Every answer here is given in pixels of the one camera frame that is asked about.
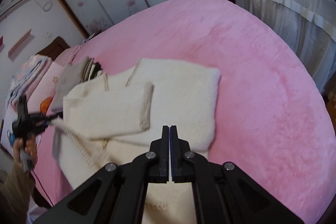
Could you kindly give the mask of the person's left forearm beige sleeve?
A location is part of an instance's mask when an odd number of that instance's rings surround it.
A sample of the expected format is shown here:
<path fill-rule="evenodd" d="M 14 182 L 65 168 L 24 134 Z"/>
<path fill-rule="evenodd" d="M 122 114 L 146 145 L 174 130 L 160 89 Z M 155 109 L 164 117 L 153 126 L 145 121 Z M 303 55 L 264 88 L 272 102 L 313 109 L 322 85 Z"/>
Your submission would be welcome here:
<path fill-rule="evenodd" d="M 1 185 L 1 223 L 26 223 L 35 179 L 14 163 Z"/>

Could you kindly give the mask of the person's left hand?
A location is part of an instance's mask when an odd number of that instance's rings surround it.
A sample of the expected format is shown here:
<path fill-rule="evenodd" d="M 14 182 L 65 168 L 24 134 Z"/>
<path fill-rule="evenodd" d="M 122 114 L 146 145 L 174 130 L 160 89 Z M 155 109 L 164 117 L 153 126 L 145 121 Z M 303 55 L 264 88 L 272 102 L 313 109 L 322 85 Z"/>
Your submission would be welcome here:
<path fill-rule="evenodd" d="M 26 142 L 23 141 L 22 138 L 15 139 L 13 145 L 13 157 L 14 163 L 22 168 L 22 157 L 21 152 L 25 151 L 25 154 L 29 155 L 31 160 L 33 161 L 33 165 L 37 163 L 38 155 L 37 155 L 37 143 L 36 143 L 36 136 L 32 134 L 30 139 Z"/>

